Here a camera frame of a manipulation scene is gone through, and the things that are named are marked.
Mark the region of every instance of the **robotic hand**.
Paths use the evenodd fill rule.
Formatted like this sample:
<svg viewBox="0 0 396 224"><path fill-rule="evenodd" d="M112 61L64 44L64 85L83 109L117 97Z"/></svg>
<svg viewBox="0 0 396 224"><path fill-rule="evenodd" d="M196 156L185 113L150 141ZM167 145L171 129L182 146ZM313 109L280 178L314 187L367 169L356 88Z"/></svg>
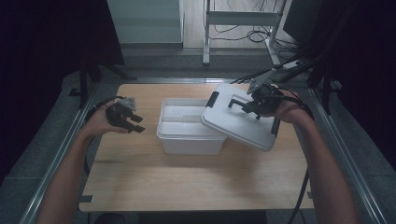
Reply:
<svg viewBox="0 0 396 224"><path fill-rule="evenodd" d="M116 96L105 99L101 103L95 105L93 109L88 112L85 120L87 121L91 117L91 115L97 110L97 108L114 99L119 100L114 105L111 105L106 109L106 118L108 122L113 126L121 127L128 130L128 133L132 131L142 133L145 128L139 125L133 125L131 122L126 120L129 118L130 120L137 123L143 120L141 117L134 114L134 111L136 111L134 98Z"/></svg>
<svg viewBox="0 0 396 224"><path fill-rule="evenodd" d="M282 101L286 100L292 101L299 105L311 118L313 118L313 114L308 105L306 105L299 97L297 97L297 95L290 91L295 96L295 98L285 96L281 90L289 91L267 82L260 83L259 85L254 84L253 82L247 91L247 94L251 94L253 101L242 103L232 99L228 107L232 107L233 104L241 105L243 111L246 113L253 112L257 115L256 119L259 119L262 114L276 112Z"/></svg>

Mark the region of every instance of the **lid handle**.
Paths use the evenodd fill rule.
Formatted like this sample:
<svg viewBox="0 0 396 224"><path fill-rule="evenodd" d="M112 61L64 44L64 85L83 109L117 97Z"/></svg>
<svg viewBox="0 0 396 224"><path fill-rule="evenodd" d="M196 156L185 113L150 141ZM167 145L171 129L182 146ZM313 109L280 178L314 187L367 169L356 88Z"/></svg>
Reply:
<svg viewBox="0 0 396 224"><path fill-rule="evenodd" d="M219 96L219 92L213 91L212 95L210 96L209 101L207 102L205 107L209 106L210 108L212 108L213 105L215 104L216 100L218 99L218 96Z"/></svg>

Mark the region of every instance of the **human arm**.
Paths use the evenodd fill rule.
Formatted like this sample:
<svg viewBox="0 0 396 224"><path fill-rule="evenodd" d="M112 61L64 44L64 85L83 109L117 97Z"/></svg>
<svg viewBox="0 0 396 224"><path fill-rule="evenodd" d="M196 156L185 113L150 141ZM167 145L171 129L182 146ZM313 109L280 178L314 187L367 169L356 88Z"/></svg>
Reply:
<svg viewBox="0 0 396 224"><path fill-rule="evenodd" d="M108 132L127 130L111 126L106 119L106 107L102 106L79 130L64 155L44 194L36 223L72 223L88 146L95 136Z"/></svg>
<svg viewBox="0 0 396 224"><path fill-rule="evenodd" d="M283 93L294 97L288 91ZM283 101L275 114L265 116L293 123L302 133L318 223L359 223L346 178L309 115L297 104Z"/></svg>

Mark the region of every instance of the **forearm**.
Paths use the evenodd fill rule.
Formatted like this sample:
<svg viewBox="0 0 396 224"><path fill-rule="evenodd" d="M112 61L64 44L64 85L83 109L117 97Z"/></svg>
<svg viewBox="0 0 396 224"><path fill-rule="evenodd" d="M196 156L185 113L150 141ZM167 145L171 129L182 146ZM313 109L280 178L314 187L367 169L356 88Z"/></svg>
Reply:
<svg viewBox="0 0 396 224"><path fill-rule="evenodd" d="M71 223L78 202L85 154L92 136L81 130L49 182L36 223Z"/></svg>
<svg viewBox="0 0 396 224"><path fill-rule="evenodd" d="M299 122L318 223L358 223L345 176L312 119Z"/></svg>

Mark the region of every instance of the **wall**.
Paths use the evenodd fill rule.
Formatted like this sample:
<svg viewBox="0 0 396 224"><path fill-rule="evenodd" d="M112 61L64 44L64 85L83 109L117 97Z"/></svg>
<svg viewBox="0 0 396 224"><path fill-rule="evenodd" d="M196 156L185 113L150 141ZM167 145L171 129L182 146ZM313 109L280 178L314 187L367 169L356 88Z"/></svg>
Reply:
<svg viewBox="0 0 396 224"><path fill-rule="evenodd" d="M183 0L107 0L121 44L181 43Z"/></svg>

